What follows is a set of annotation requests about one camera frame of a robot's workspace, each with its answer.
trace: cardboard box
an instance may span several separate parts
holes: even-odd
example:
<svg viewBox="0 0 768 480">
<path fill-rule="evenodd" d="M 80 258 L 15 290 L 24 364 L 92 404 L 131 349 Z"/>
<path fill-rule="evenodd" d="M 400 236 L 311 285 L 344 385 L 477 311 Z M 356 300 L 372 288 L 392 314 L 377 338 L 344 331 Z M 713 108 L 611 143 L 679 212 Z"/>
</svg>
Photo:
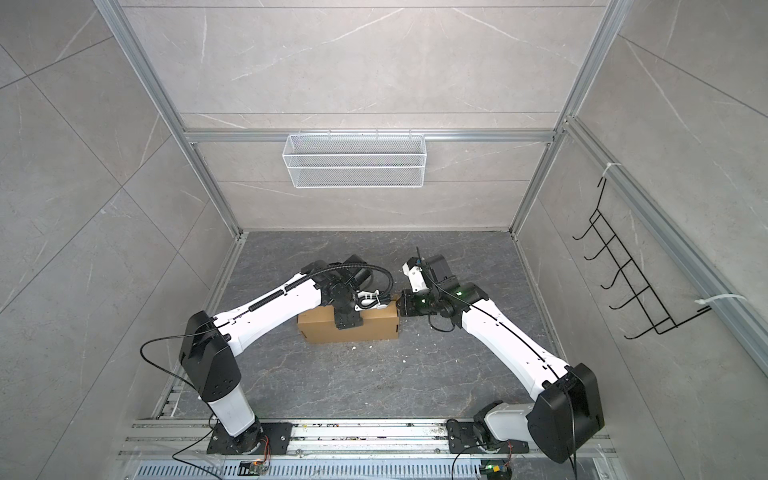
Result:
<svg viewBox="0 0 768 480">
<path fill-rule="evenodd" d="M 318 306 L 299 315 L 299 331 L 309 343 L 369 342 L 396 339 L 400 330 L 395 300 L 382 309 L 360 312 L 362 325 L 339 330 L 332 306 Z"/>
</svg>

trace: gray marble floor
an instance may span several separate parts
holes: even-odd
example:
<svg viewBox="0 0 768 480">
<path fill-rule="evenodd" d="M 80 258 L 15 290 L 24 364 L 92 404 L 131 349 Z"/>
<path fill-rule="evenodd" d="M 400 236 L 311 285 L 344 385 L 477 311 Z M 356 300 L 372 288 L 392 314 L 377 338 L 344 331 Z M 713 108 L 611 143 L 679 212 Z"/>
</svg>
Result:
<svg viewBox="0 0 768 480">
<path fill-rule="evenodd" d="M 388 268 L 441 253 L 461 281 L 475 282 L 532 339 L 550 341 L 523 266 L 505 232 L 250 233 L 219 310 L 242 305 L 285 282 L 302 266 L 344 261 L 356 253 Z M 443 318 L 433 320 L 447 326 Z M 490 350 L 463 330 L 431 330 L 425 317 L 403 318 L 400 337 L 372 343 L 310 345 L 290 320 L 237 357 L 243 387 L 261 418 L 471 416 L 495 400 L 527 402 L 521 383 Z M 208 417 L 184 390 L 179 418 Z"/>
</svg>

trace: marble tile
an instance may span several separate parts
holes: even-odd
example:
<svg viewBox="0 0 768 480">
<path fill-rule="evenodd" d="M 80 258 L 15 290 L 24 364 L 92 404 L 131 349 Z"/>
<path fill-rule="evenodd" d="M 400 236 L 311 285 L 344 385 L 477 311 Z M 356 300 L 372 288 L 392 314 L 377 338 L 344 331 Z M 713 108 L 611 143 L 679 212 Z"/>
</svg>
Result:
<svg viewBox="0 0 768 480">
<path fill-rule="evenodd" d="M 149 300 L 96 379 L 64 436 L 46 462 L 41 480 L 51 478 L 107 478 L 118 453 L 124 429 L 135 419 L 151 415 L 165 373 L 144 363 L 137 351 L 150 338 L 183 332 L 187 319 L 203 307 L 208 288 L 181 255 L 176 255 Z M 152 343 L 144 349 L 149 359 L 173 368 L 180 339 Z"/>
<path fill-rule="evenodd" d="M 219 185 L 245 230 L 507 230 L 528 182 L 428 182 L 420 188 Z"/>
<path fill-rule="evenodd" d="M 121 184 L 170 135 L 114 38 L 31 79 Z"/>
<path fill-rule="evenodd" d="M 0 477 L 37 475 L 175 253 L 118 192 L 0 314 Z"/>
<path fill-rule="evenodd" d="M 559 111 L 457 114 L 182 113 L 187 128 L 554 128 Z"/>
<path fill-rule="evenodd" d="M 588 226 L 599 196 L 595 183 L 600 172 L 578 147 L 566 144 L 540 198 L 583 274 L 664 441 L 685 478 L 714 480 L 734 471 L 745 478 L 759 478 L 768 459 L 760 447 L 768 425 L 768 415 L 759 407 L 768 395 L 765 375 L 713 313 L 661 336 L 648 333 L 640 339 L 625 339 L 624 335 L 633 336 L 650 324 L 637 303 L 616 311 L 608 308 L 631 298 L 631 292 L 622 278 L 609 290 L 598 286 L 608 285 L 616 269 L 605 252 L 591 262 L 584 260 L 584 255 L 591 257 L 599 250 L 594 232 L 580 241 L 572 239 Z M 699 308 L 693 302 L 699 297 L 696 290 L 610 184 L 601 211 L 673 318 L 679 322 L 693 315 Z M 614 254 L 621 254 L 620 249 L 611 244 Z M 643 284 L 633 270 L 629 280 L 636 290 Z M 652 295 L 642 297 L 656 320 L 665 317 Z"/>
<path fill-rule="evenodd" d="M 111 35 L 91 0 L 3 2 L 0 44 L 28 74 Z"/>
<path fill-rule="evenodd" d="M 750 0 L 638 0 L 621 34 L 768 114 L 768 4 Z"/>
<path fill-rule="evenodd" d="M 219 181 L 290 182 L 283 144 L 204 143 L 205 161 Z M 530 180 L 541 142 L 429 142 L 425 181 Z"/>
<path fill-rule="evenodd" d="M 580 113 L 768 319 L 768 119 L 619 38 Z"/>
<path fill-rule="evenodd" d="M 425 181 L 529 181 L 544 145 L 542 142 L 430 142 L 427 143 Z"/>
<path fill-rule="evenodd" d="M 203 184 L 172 138 L 125 184 L 125 191 L 177 249 L 208 203 Z"/>
<path fill-rule="evenodd" d="M 24 76 L 24 72 L 13 61 L 11 55 L 8 55 L 0 46 L 0 88 Z"/>
<path fill-rule="evenodd" d="M 197 148 L 218 181 L 290 182 L 280 142 L 202 143 Z"/>
<path fill-rule="evenodd" d="M 602 8 L 126 11 L 179 111 L 206 114 L 560 111 L 602 13 Z"/>
<path fill-rule="evenodd" d="M 413 7 L 409 0 L 120 0 L 126 7 Z M 607 0 L 419 0 L 417 7 L 603 7 Z"/>
<path fill-rule="evenodd" d="M 0 89 L 0 310 L 120 187 L 28 79 Z"/>
<path fill-rule="evenodd" d="M 461 281 L 477 283 L 551 348 L 507 232 L 249 233 L 220 308 L 252 300 L 314 260 L 344 261 L 352 253 L 389 269 L 401 290 L 408 281 L 397 270 L 416 247 L 426 256 L 444 255 Z M 479 340 L 458 329 L 430 330 L 424 317 L 401 319 L 396 340 L 324 345 L 308 344 L 289 320 L 237 359 L 250 404 L 262 417 L 468 416 L 498 399 L 527 401 L 517 378 Z M 206 410 L 187 390 L 176 414 L 207 418 Z"/>
<path fill-rule="evenodd" d="M 584 363 L 598 378 L 605 430 L 628 477 L 682 480 L 643 393 L 539 200 L 522 227 L 519 243 L 569 363 Z"/>
<path fill-rule="evenodd" d="M 221 220 L 221 215 L 216 207 L 208 202 L 189 236 L 181 245 L 179 253 L 200 279 L 210 287 L 219 273 L 232 242 L 232 235 Z"/>
</svg>

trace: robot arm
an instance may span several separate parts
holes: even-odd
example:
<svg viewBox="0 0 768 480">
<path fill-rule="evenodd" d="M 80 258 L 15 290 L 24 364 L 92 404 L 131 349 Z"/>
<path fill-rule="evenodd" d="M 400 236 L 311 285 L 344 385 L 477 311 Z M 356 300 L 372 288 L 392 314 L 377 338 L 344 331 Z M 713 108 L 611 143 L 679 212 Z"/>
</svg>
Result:
<svg viewBox="0 0 768 480">
<path fill-rule="evenodd" d="M 474 283 L 460 284 L 442 255 L 411 258 L 411 283 L 398 299 L 401 316 L 441 315 L 477 337 L 520 379 L 534 404 L 497 402 L 475 416 L 475 436 L 488 445 L 534 441 L 562 463 L 604 426 L 597 380 L 584 364 L 571 367 L 511 322 Z"/>
<path fill-rule="evenodd" d="M 389 279 L 383 293 L 361 290 L 372 270 L 384 272 Z M 358 326 L 362 324 L 360 310 L 383 308 L 389 303 L 393 284 L 389 271 L 368 265 L 354 255 L 344 263 L 317 261 L 283 285 L 236 309 L 214 317 L 199 312 L 189 319 L 179 360 L 200 398 L 232 437 L 234 449 L 248 451 L 254 437 L 243 434 L 260 430 L 240 385 L 235 357 L 271 329 L 316 306 L 332 305 L 339 329 Z"/>
</svg>

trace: vented metal panel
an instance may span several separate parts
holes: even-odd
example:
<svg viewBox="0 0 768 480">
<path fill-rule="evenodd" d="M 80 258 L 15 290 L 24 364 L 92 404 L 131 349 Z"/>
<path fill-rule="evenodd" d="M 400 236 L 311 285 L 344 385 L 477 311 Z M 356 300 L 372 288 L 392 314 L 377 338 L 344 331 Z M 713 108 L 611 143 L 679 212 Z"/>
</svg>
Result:
<svg viewBox="0 0 768 480">
<path fill-rule="evenodd" d="M 206 462 L 195 462 L 213 470 Z M 240 460 L 226 460 L 216 472 L 231 480 L 234 478 L 262 478 L 269 480 L 366 480 L 451 478 L 452 458 L 437 459 L 377 459 L 377 460 L 301 460 L 277 459 L 272 461 L 265 475 L 238 475 Z M 475 480 L 480 476 L 480 460 L 460 458 L 453 469 L 453 478 Z M 172 460 L 145 460 L 137 470 L 135 480 L 198 480 L 210 475 Z"/>
</svg>

